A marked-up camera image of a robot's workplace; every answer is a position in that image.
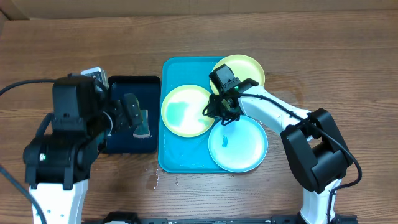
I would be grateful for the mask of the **green and tan sponge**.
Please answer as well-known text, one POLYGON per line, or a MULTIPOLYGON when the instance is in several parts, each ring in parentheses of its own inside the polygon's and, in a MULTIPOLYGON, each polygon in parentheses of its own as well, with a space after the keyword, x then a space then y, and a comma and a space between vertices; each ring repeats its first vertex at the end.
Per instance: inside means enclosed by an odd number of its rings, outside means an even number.
POLYGON ((149 122, 148 122, 148 110, 141 110, 142 123, 137 126, 136 130, 133 132, 135 138, 149 138, 151 137, 149 122))

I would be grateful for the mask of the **yellow-green plate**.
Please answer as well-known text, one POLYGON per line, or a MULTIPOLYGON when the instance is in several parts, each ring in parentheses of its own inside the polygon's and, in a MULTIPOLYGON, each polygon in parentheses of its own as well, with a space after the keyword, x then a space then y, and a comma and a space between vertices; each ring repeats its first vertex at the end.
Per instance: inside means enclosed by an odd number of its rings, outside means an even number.
POLYGON ((241 82, 245 79, 250 78, 259 83, 259 86, 264 86, 266 76, 263 68, 255 59, 247 55, 230 55, 221 59, 214 67, 213 70, 222 66, 227 65, 236 78, 239 78, 241 82))
POLYGON ((208 131, 214 118, 202 114, 208 104, 210 92, 198 85, 182 85, 174 88, 164 98, 161 118, 172 133, 186 138, 208 131))

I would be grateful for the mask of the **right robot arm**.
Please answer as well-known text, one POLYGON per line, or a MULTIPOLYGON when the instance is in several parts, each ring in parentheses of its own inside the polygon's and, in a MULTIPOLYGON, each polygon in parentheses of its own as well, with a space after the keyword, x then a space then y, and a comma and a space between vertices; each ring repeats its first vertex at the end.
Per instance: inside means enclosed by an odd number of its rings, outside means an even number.
POLYGON ((223 64, 210 80, 218 94, 210 95, 203 115, 226 126, 247 116, 277 133, 294 177, 304 189, 298 223, 343 223, 334 212, 336 192, 347 168, 358 162, 348 150, 332 115, 323 108, 309 111, 292 106, 270 94, 257 81, 240 80, 223 64))

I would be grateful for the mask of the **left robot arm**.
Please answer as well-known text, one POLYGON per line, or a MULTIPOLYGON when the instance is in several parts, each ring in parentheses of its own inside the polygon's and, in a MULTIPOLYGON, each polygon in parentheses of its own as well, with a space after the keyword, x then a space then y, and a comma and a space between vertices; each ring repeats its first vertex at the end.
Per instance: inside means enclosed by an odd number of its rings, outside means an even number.
POLYGON ((136 129, 143 118, 132 93, 117 100, 99 79, 69 74, 52 87, 53 112, 24 149, 34 223, 81 223, 91 165, 108 136, 136 129))

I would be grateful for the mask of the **black plastic tray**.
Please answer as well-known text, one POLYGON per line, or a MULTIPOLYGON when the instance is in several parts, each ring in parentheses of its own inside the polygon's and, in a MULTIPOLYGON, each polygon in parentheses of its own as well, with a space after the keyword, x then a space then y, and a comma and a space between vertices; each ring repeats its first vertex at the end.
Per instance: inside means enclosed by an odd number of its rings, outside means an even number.
POLYGON ((118 100, 126 93, 135 94, 140 109, 148 110, 151 137, 135 138, 129 129, 110 136, 105 154, 154 153, 159 142, 161 81, 157 76, 112 76, 108 78, 111 98, 118 100))

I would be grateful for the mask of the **teal plastic serving tray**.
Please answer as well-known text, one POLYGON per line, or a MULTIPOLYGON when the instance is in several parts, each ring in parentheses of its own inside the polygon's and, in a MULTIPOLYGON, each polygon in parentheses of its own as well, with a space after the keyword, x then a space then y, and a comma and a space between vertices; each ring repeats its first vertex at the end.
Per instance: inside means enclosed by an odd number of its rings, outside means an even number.
MULTIPOLYGON (((174 57, 162 68, 161 97, 182 85, 198 85, 210 91, 209 74, 223 57, 174 57)), ((185 138, 172 133, 159 120, 158 162, 161 168, 175 174, 225 173, 211 158, 208 150, 210 131, 185 138)))

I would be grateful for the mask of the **light blue plate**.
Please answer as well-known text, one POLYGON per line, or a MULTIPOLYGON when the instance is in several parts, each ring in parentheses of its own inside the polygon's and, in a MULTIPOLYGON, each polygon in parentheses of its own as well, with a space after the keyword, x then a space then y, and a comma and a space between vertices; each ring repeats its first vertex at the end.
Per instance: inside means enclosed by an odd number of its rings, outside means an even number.
POLYGON ((228 172, 243 173, 255 169, 265 158, 268 138, 262 126, 252 118, 223 126, 218 122, 210 132, 208 149, 211 158, 228 172))

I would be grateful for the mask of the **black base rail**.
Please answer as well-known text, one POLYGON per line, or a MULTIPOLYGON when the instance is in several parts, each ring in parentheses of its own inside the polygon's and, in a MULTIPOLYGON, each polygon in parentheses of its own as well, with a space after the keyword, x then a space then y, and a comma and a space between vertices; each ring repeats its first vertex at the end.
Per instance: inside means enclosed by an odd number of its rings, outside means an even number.
POLYGON ((138 218, 137 213, 111 212, 102 220, 87 220, 84 224, 97 223, 141 223, 141 224, 299 224, 305 223, 298 213, 297 215, 274 215, 269 218, 213 218, 213 219, 179 219, 168 220, 166 218, 138 218))

